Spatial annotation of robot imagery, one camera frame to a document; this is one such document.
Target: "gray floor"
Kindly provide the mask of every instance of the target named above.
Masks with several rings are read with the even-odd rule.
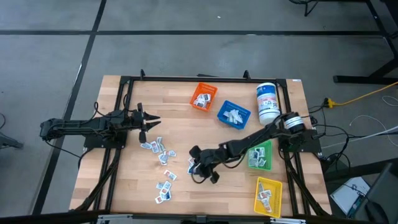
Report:
[[[387,9],[373,2],[389,31],[396,30]],[[100,1],[0,0],[0,29],[90,30]],[[321,2],[309,17],[288,1],[108,1],[100,30],[374,30],[365,4]],[[30,213],[50,148],[38,137],[40,122],[62,116],[75,81],[87,36],[0,36],[0,113],[2,132],[25,143],[21,151],[0,151],[0,217]],[[97,36],[72,119],[89,118],[103,75],[300,78],[309,106],[324,97],[346,101],[377,85],[334,84],[333,75],[368,75],[392,58],[382,39],[362,37],[259,36]],[[390,76],[396,77],[397,71]],[[326,122],[352,134],[382,131],[398,123],[395,107],[381,96],[398,97],[396,88],[349,106],[326,110]],[[321,121],[321,114],[316,114]],[[323,138],[327,146],[343,140]],[[83,138],[66,138],[63,147],[81,154]],[[331,154],[341,146],[324,150]],[[387,137],[349,144],[352,166],[398,156]],[[68,210],[77,160],[61,153],[44,213]]]

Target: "wooden tabletop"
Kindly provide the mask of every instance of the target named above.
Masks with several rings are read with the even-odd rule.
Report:
[[[98,95],[99,110],[102,113],[113,110],[119,80],[120,76],[104,76]],[[220,175],[217,184],[212,184],[209,180],[196,184],[187,174],[190,157],[188,152],[193,146],[215,149],[221,142],[242,139],[263,128],[259,122],[256,100],[258,84],[209,84],[218,87],[218,91],[211,110],[204,112],[189,105],[198,85],[196,82],[134,82],[130,110],[141,102],[145,111],[160,116],[162,121],[147,133],[148,142],[162,136],[166,150],[174,150],[177,156],[170,157],[168,165],[162,166],[157,154],[140,147],[139,132],[130,131],[126,147],[121,153],[111,212],[260,215],[253,211],[256,180],[258,177],[265,177],[283,182],[282,216],[292,215],[285,164],[278,156],[276,139],[272,140],[273,161],[270,172],[248,168],[245,159],[235,169],[217,166],[215,170]],[[301,116],[308,115],[301,80],[287,80],[287,85],[292,111],[299,112]],[[225,100],[251,111],[250,119],[243,130],[237,130],[218,120],[217,113]],[[305,124],[307,128],[311,128],[309,119],[305,120]],[[323,209],[331,213],[319,161],[310,153],[300,155],[307,188]],[[97,184],[103,156],[104,149],[94,149],[83,158],[70,208],[79,206]],[[166,169],[177,175],[176,181],[172,182],[172,199],[156,204],[154,199],[159,195],[159,190],[155,186],[158,182],[168,180],[163,175]],[[100,208],[104,208],[107,188],[106,185]],[[296,196],[299,211],[303,213],[297,186]]]

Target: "cable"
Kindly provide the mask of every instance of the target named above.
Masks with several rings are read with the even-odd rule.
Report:
[[[326,127],[327,127],[327,125],[326,125],[326,116],[325,116],[325,112],[323,110],[323,107],[321,107],[321,109],[322,109],[322,114],[323,114],[323,124],[325,125],[324,126],[325,130],[323,131],[323,133],[326,134]]]
[[[224,165],[225,167],[229,168],[229,169],[234,169],[234,168],[236,168],[236,167],[243,161],[245,155],[246,155],[246,153],[243,154],[241,160],[240,160],[237,164],[235,164],[235,165],[233,165],[233,166],[231,166],[231,167],[230,167],[230,166],[227,166],[224,162],[223,162],[223,165]]]
[[[197,183],[197,184],[201,184],[201,183],[203,183],[203,182],[207,179],[207,177],[205,177],[205,178],[203,178],[203,180],[197,181],[197,180],[195,180],[195,178],[193,177],[193,173],[191,173],[191,178],[192,178],[192,180],[193,180],[195,183]]]
[[[2,118],[3,118],[3,120],[4,120],[3,124],[0,126],[0,129],[2,129],[2,127],[4,127],[4,125],[6,125],[6,117],[5,117],[5,115],[2,114],[2,113],[0,113],[0,115],[2,116]]]
[[[101,116],[104,116],[104,117],[106,117],[106,118],[116,118],[116,117],[120,116],[122,113],[124,113],[124,111],[125,111],[125,109],[123,109],[123,110],[120,111],[119,114],[114,115],[114,116],[105,115],[105,114],[103,114],[103,113],[101,113],[101,112],[98,111],[98,102],[97,102],[97,101],[94,102],[94,110],[95,110],[96,113],[98,113],[98,114],[100,114]]]
[[[44,141],[44,142],[47,143],[47,144],[48,144],[49,146],[51,146],[51,147],[54,147],[54,148],[59,149],[59,150],[61,150],[61,151],[63,151],[63,152],[69,153],[69,154],[71,154],[71,155],[73,155],[73,156],[75,156],[75,157],[77,157],[77,158],[80,158],[80,156],[78,156],[78,155],[76,155],[76,154],[74,154],[74,153],[72,153],[72,152],[70,152],[70,151],[67,151],[67,150],[61,149],[60,147],[51,145],[48,141]]]
[[[288,160],[292,160],[294,157],[294,153],[292,153],[292,156],[289,157],[289,159],[285,159],[285,157],[282,156],[282,154],[280,153],[280,150],[278,150],[278,155],[281,159],[283,159],[284,161],[288,161]]]
[[[357,138],[357,139],[351,140],[351,142],[355,142],[355,141],[359,141],[359,140],[362,140],[362,139],[371,138],[371,137],[373,137],[373,136],[378,136],[378,135],[383,134],[383,133],[388,133],[389,131],[395,130],[395,129],[397,129],[397,128],[398,128],[398,126],[395,126],[395,127],[390,128],[390,129],[388,129],[388,130],[386,130],[386,131],[381,131],[381,132],[379,132],[379,133],[375,133],[375,134],[371,134],[371,135],[368,135],[368,136],[365,136],[365,137],[361,137],[361,138]],[[339,142],[339,143],[336,143],[336,144],[331,144],[331,145],[329,145],[329,146],[322,146],[321,148],[322,148],[322,149],[327,149],[327,148],[329,148],[329,147],[338,146],[338,145],[344,144],[344,143],[345,143],[345,142]]]
[[[394,86],[394,85],[396,85],[396,84],[398,84],[398,82],[395,82],[395,83],[390,84],[390,85],[388,85],[388,86],[385,86],[385,87],[383,87],[383,88],[381,88],[381,89],[379,89],[379,90],[376,90],[376,91],[367,93],[367,94],[365,94],[365,95],[362,95],[362,96],[360,96],[360,97],[357,97],[357,98],[355,98],[355,99],[349,100],[349,101],[344,102],[344,103],[336,103],[336,102],[332,101],[332,100],[329,98],[329,99],[328,99],[329,108],[333,108],[333,106],[344,106],[344,105],[347,105],[347,104],[352,103],[352,102],[354,102],[354,101],[360,100],[360,99],[362,99],[362,98],[364,98],[364,97],[366,97],[366,96],[369,96],[369,95],[372,95],[372,94],[374,94],[374,93],[378,93],[378,92],[380,92],[380,91],[383,91],[383,90],[385,90],[386,88],[390,88],[390,87],[392,87],[392,86]]]
[[[320,111],[322,108],[324,108],[326,105],[325,104],[322,104],[322,105],[320,105],[320,106],[313,106],[313,107],[310,107],[309,109],[308,109],[308,113],[315,113],[315,112],[318,112],[318,111]]]
[[[373,118],[372,116],[368,116],[368,115],[359,115],[359,116],[357,116],[356,118],[354,118],[354,119],[350,122],[349,125],[351,126],[352,123],[353,123],[357,118],[360,118],[360,117],[367,117],[367,118],[371,118],[371,119],[377,121],[378,123],[381,124],[381,126],[383,126],[384,130],[387,131],[387,128],[385,127],[385,125],[384,125],[383,123],[381,123],[378,119]],[[394,142],[392,142],[392,140],[391,140],[391,138],[390,138],[390,135],[387,135],[387,138],[388,138],[388,140],[390,140],[391,144],[393,144],[393,145],[395,145],[395,146],[398,147],[398,144],[395,144]]]
[[[83,157],[84,157],[87,153],[89,153],[91,150],[93,150],[93,148],[87,148],[87,150],[79,157],[79,161],[78,161],[78,163],[77,163],[77,168],[78,168],[78,169],[80,168],[80,162],[81,162],[81,160],[83,159]]]
[[[325,125],[325,124],[317,124],[317,125],[315,125],[315,127],[316,127],[316,126],[325,126],[325,127],[330,127],[330,128],[337,128],[337,129],[342,130],[342,131],[344,132],[345,135],[349,136],[349,134],[346,132],[346,130],[344,130],[344,129],[341,128],[341,127],[337,127],[337,126],[334,126],[334,125]]]
[[[385,103],[387,103],[387,105],[390,105],[390,106],[398,106],[398,105],[393,105],[393,104],[390,104],[390,103],[388,103],[385,99],[384,99],[384,97],[388,97],[388,98],[393,98],[394,100],[396,100],[396,102],[398,102],[398,100],[397,100],[397,98],[395,98],[395,97],[392,97],[392,96],[383,96],[381,99],[385,102]]]

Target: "label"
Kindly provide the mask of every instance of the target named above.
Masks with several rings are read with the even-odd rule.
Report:
[[[257,102],[259,104],[259,114],[263,114],[269,109],[279,110],[275,87],[272,85],[258,87]]]
[[[303,122],[303,120],[301,119],[301,117],[299,117],[299,116],[296,116],[296,117],[294,117],[294,118],[290,118],[290,119],[288,119],[287,121],[285,121],[285,128],[286,129],[289,129],[289,128],[291,128],[291,127],[294,127],[294,126],[296,126],[296,125],[298,125],[298,124],[303,124],[304,122]]]

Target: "blue bin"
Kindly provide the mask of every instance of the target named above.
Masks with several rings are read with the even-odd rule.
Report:
[[[243,120],[242,124],[231,123],[231,122],[228,121],[228,118],[223,115],[225,111],[229,112],[231,110],[238,110],[239,111],[239,114],[242,116],[242,120]],[[224,122],[226,124],[229,124],[229,125],[231,125],[232,127],[236,128],[236,129],[244,129],[246,123],[249,120],[250,114],[251,114],[250,111],[248,111],[248,110],[244,109],[243,107],[238,106],[238,105],[226,100],[224,102],[223,106],[221,107],[220,112],[218,112],[217,118],[220,121],[222,121],[222,122]]]

